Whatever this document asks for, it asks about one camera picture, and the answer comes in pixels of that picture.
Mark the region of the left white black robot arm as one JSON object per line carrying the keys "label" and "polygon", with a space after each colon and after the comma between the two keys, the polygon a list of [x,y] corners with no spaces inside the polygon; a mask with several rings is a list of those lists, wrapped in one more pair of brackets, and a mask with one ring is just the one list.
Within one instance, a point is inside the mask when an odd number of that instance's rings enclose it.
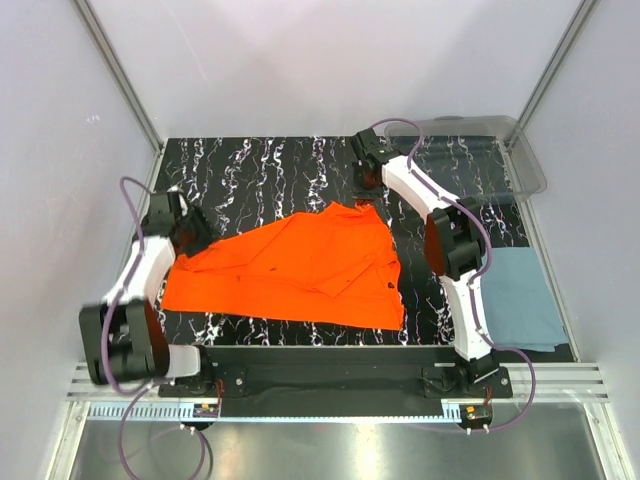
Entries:
{"label": "left white black robot arm", "polygon": [[216,372],[204,349],[170,344],[154,302],[178,256],[191,258],[218,239],[200,207],[179,188],[150,196],[124,271],[98,303],[83,306],[79,313],[93,384],[116,389],[135,381],[167,379],[196,396],[214,388]]}

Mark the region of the orange t shirt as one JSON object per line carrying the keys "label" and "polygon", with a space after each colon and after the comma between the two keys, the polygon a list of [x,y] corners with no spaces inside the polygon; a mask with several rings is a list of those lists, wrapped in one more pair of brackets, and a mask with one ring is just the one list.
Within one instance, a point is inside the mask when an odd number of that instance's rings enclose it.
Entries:
{"label": "orange t shirt", "polygon": [[332,203],[211,244],[171,267],[163,309],[398,331],[401,264],[372,206]]}

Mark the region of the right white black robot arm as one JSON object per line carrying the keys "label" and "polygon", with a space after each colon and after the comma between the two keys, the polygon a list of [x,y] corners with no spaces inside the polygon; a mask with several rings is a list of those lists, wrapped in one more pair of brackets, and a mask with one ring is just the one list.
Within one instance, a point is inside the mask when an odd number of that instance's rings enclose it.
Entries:
{"label": "right white black robot arm", "polygon": [[425,224],[425,257],[438,277],[453,322],[457,355],[441,379],[425,385],[444,395],[458,391],[487,397],[499,372],[488,332],[481,294],[481,276],[491,265],[489,236],[479,220],[480,206],[460,199],[422,171],[409,154],[385,145],[371,128],[349,139],[355,153],[354,196],[369,200],[383,188],[407,202]]}

